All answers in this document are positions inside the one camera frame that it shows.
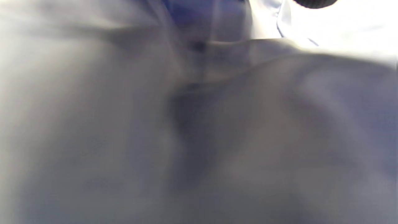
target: dark object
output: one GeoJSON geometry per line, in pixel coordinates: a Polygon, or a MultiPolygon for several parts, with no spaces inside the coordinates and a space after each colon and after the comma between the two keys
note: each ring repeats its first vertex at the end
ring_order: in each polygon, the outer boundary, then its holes
{"type": "Polygon", "coordinates": [[[337,0],[295,0],[298,4],[306,8],[324,8],[333,5],[337,0]]]}

